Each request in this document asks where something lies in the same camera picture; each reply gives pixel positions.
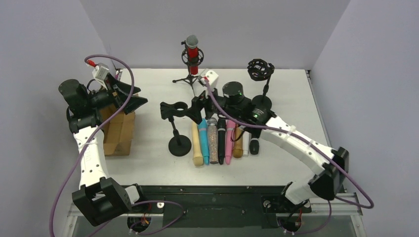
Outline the gold microphone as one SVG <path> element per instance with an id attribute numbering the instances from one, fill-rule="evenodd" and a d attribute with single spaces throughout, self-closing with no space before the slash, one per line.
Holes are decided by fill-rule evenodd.
<path id="1" fill-rule="evenodd" d="M 243 156 L 243 130 L 237 126 L 235 128 L 235 137 L 234 137 L 234 144 L 232 154 L 234 158 L 241 158 Z"/>

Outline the cream microphone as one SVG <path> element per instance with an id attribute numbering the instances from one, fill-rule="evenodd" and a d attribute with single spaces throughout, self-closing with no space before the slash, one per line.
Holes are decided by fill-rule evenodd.
<path id="1" fill-rule="evenodd" d="M 192 122 L 191 132 L 193 146 L 193 163 L 195 166 L 202 166 L 204 164 L 204 158 L 201 152 L 198 126 L 195 122 Z"/>

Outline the brown cardboard box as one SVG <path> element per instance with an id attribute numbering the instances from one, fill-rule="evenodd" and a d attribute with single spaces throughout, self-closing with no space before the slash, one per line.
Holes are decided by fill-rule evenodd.
<path id="1" fill-rule="evenodd" d="M 117 113 L 103 128 L 104 154 L 110 156 L 128 156 L 134 135 L 135 112 Z"/>

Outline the silver glitter microphone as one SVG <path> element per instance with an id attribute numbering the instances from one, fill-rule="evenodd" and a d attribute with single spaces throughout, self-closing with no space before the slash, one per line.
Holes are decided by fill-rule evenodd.
<path id="1" fill-rule="evenodd" d="M 209 163 L 218 164 L 218 131 L 217 131 L 217 120 L 211 117 L 207 121 L 208 125 L 208 144 L 209 144 Z"/>

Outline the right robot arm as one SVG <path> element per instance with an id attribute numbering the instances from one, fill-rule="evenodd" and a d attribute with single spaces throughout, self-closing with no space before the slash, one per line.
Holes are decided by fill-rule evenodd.
<path id="1" fill-rule="evenodd" d="M 223 87 L 219 96 L 215 88 L 205 88 L 192 99 L 186 116 L 196 123 L 202 121 L 201 110 L 206 115 L 223 115 L 245 131 L 269 141 L 293 155 L 311 171 L 307 178 L 292 181 L 284 192 L 285 198 L 300 204 L 312 197 L 333 200 L 342 187 L 349 167 L 349 151 L 322 145 L 297 131 L 273 111 L 254 104 L 243 94 L 241 83 L 233 81 Z"/>

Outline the red glitter microphone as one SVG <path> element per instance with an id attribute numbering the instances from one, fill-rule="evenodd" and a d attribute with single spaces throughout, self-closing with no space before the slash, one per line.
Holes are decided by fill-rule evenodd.
<path id="1" fill-rule="evenodd" d="M 198 74 L 198 62 L 199 62 L 199 49 L 198 49 L 198 38 L 196 35 L 189 35 L 186 40 L 186 51 L 188 58 L 189 72 L 192 75 Z"/>

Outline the pink microphone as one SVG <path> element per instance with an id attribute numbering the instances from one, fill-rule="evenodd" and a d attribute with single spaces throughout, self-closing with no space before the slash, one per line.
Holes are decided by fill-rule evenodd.
<path id="1" fill-rule="evenodd" d="M 229 165 L 231 163 L 232 151 L 234 145 L 234 134 L 236 124 L 231 121 L 226 121 L 226 136 L 225 136 L 225 163 Z"/>

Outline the white microphone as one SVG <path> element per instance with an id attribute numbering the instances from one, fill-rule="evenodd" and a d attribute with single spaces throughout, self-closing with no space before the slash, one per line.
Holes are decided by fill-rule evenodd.
<path id="1" fill-rule="evenodd" d="M 242 136 L 242 145 L 243 145 L 243 156 L 244 157 L 247 157 L 248 155 L 249 155 L 249 149 L 250 149 L 250 138 L 251 138 L 251 135 L 250 135 L 250 133 L 249 132 L 247 132 L 247 131 L 245 131 L 244 133 L 243 133 L 243 136 Z"/>

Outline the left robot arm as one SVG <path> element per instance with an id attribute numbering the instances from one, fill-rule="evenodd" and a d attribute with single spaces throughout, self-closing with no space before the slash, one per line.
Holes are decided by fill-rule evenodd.
<path id="1" fill-rule="evenodd" d="M 136 94 L 139 87 L 116 80 L 111 74 L 104 79 L 105 88 L 89 92 L 76 79 L 62 82 L 58 90 L 68 104 L 69 129 L 81 154 L 79 190 L 72 193 L 74 205 L 93 226 L 99 226 L 132 211 L 140 199 L 136 184 L 122 186 L 109 177 L 104 152 L 104 118 L 99 111 L 114 105 L 122 112 L 134 112 L 148 100 Z"/>

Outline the black microphone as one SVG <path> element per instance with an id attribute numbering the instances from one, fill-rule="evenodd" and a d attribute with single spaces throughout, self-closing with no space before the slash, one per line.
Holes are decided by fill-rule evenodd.
<path id="1" fill-rule="evenodd" d="M 249 150 L 251 155 L 258 155 L 260 149 L 259 140 L 257 138 L 251 138 L 249 144 Z"/>
<path id="2" fill-rule="evenodd" d="M 226 133 L 226 120 L 219 118 L 217 122 L 217 137 L 218 137 L 218 162 L 220 165 L 224 164 L 224 159 L 225 159 L 225 133 Z"/>

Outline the black tripod shock-mount stand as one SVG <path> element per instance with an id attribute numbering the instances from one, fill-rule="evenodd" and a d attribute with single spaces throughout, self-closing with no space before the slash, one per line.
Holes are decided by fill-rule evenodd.
<path id="1" fill-rule="evenodd" d="M 187 40 L 182 41 L 181 45 L 184 46 L 181 59 L 183 64 L 187 67 L 188 75 L 182 79 L 174 79 L 172 82 L 177 83 L 183 81 L 187 83 L 192 88 L 193 94 L 195 95 L 193 84 L 198 79 L 199 66 L 204 60 L 204 53 L 197 47 L 197 44 L 188 44 Z"/>

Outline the blue microphone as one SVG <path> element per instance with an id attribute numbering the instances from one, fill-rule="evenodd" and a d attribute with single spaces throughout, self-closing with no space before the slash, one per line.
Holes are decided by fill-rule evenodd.
<path id="1" fill-rule="evenodd" d="M 203 118 L 202 121 L 198 124 L 198 132 L 199 132 L 201 153 L 203 155 L 205 165 L 209 165 L 210 163 L 207 128 L 208 128 L 207 121 Z"/>

